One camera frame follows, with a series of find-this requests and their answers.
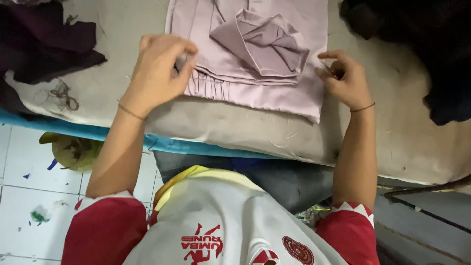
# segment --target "blue paint stain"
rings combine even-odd
[[[51,170],[56,164],[57,164],[57,160],[54,159],[54,160],[52,161],[51,165],[48,166],[48,170]]]

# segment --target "pink fabric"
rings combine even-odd
[[[165,28],[199,48],[186,95],[319,122],[327,0],[171,0]]]

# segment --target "person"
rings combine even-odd
[[[195,165],[166,182],[146,210],[133,196],[146,116],[181,95],[198,48],[173,35],[145,35],[128,89],[75,206],[62,264],[379,264],[372,210],[376,195],[374,103],[363,67],[342,50],[326,89],[351,110],[333,177],[333,205],[314,232],[245,176]],[[188,60],[178,75],[176,59]]]

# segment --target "hand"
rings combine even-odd
[[[185,52],[193,57],[174,77],[175,60]],[[195,44],[178,36],[142,36],[138,61],[120,103],[133,114],[146,117],[156,106],[183,94],[196,65],[197,53]]]
[[[316,73],[324,82],[329,93],[355,111],[373,104],[366,83],[365,69],[343,50],[326,51],[318,55],[320,59],[337,59],[332,63],[331,73],[316,68]]]

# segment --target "beige cloth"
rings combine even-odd
[[[79,124],[110,126],[146,33],[162,33],[167,4],[162,0],[71,0],[65,15],[97,22],[97,47],[109,62],[63,78],[80,108],[60,110],[46,89],[56,82],[14,84],[32,111]],[[329,1],[328,49],[345,49],[364,64],[377,110],[378,172],[409,181],[444,183],[469,174],[471,121],[438,127],[422,103],[427,75],[413,53],[402,46],[352,36]],[[182,97],[155,109],[147,133],[203,141],[233,149],[269,153],[331,165],[349,122],[348,109],[330,97],[324,101],[320,124],[306,118],[198,98]]]

